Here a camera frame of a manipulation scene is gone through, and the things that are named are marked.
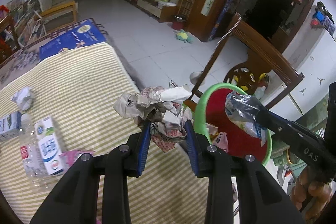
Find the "mattress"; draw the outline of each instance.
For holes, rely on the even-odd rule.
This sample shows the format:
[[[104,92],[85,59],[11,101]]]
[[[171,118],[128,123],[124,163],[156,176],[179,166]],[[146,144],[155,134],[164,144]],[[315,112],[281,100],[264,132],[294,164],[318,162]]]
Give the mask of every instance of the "mattress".
[[[122,93],[138,92],[113,47],[99,43],[49,57],[0,90],[0,117],[18,110],[11,96],[31,86],[36,99],[28,114],[37,121],[52,116],[68,150],[109,153],[139,128],[112,108]],[[5,141],[0,154],[0,189],[23,223],[48,195],[33,193],[24,172],[18,137]],[[101,216],[100,179],[97,215]],[[179,150],[163,153],[152,142],[140,178],[128,178],[133,224],[204,223],[208,179],[198,179]]]

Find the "trash bin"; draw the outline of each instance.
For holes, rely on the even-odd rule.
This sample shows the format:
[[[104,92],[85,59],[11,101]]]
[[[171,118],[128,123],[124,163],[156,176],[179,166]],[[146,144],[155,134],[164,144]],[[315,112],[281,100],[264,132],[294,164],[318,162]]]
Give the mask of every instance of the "trash bin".
[[[260,139],[251,137],[228,119],[224,106],[226,96],[233,90],[239,94],[246,94],[239,87],[228,83],[215,84],[205,91],[195,109],[194,130],[196,133],[207,136],[210,142],[205,123],[218,127],[219,132],[226,133],[229,155],[240,158],[253,155],[265,166],[272,151],[270,132],[267,131],[267,141],[261,147]]]
[[[171,26],[174,30],[181,30],[184,27],[184,22],[186,22],[187,18],[184,15],[175,15],[175,20],[173,21],[173,25]]]

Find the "metal screw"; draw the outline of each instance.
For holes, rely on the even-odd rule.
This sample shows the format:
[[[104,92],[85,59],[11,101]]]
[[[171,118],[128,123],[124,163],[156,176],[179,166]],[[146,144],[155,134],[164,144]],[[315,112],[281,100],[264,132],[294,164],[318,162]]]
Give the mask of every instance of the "metal screw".
[[[120,150],[121,152],[126,152],[126,151],[129,150],[129,146],[126,145],[126,144],[122,144],[121,146],[119,146],[119,150]]]
[[[207,150],[209,151],[209,152],[216,152],[217,151],[217,147],[215,146],[215,145],[209,145],[208,147],[207,147]]]
[[[81,155],[81,160],[82,161],[87,161],[91,158],[91,154],[90,153],[84,153]]]
[[[254,161],[254,160],[255,160],[255,157],[254,157],[253,155],[246,155],[246,156],[245,156],[245,159],[246,159],[247,161]]]

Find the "plastic water bottle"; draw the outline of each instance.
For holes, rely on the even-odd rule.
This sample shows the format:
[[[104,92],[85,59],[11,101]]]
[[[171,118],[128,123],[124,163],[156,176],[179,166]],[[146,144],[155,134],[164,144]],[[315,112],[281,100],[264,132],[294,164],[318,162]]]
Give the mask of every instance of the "plastic water bottle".
[[[21,117],[20,152],[25,172],[35,191],[48,191],[54,185],[45,169],[32,123],[28,114]]]

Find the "milk carton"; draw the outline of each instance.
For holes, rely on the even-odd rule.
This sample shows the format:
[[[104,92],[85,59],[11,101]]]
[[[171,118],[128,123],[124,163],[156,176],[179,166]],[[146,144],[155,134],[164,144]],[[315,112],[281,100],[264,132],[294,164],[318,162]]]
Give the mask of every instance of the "milk carton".
[[[61,140],[56,136],[57,128],[54,126],[53,119],[45,117],[35,124],[39,149],[44,166],[49,175],[56,175],[64,171],[64,163],[60,156],[63,151]]]
[[[0,119],[0,141],[6,141],[19,135],[21,113],[15,111]]]

